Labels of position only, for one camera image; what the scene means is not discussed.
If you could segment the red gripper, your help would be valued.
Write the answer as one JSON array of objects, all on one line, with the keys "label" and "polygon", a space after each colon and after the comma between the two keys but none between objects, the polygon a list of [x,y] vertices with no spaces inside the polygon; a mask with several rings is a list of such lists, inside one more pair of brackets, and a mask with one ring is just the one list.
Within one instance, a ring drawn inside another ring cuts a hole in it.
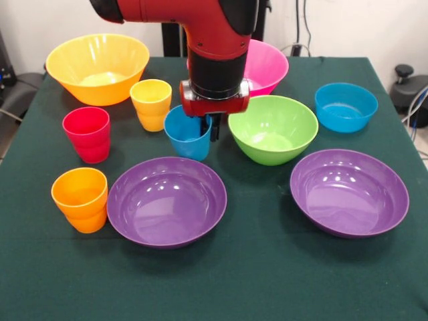
[{"label": "red gripper", "polygon": [[198,95],[192,90],[190,80],[181,81],[179,91],[185,114],[187,116],[200,117],[200,134],[205,134],[212,126],[211,141],[217,141],[219,139],[219,128],[221,123],[220,114],[245,112],[250,99],[250,87],[246,79],[242,80],[236,95],[224,100],[208,99]]}]

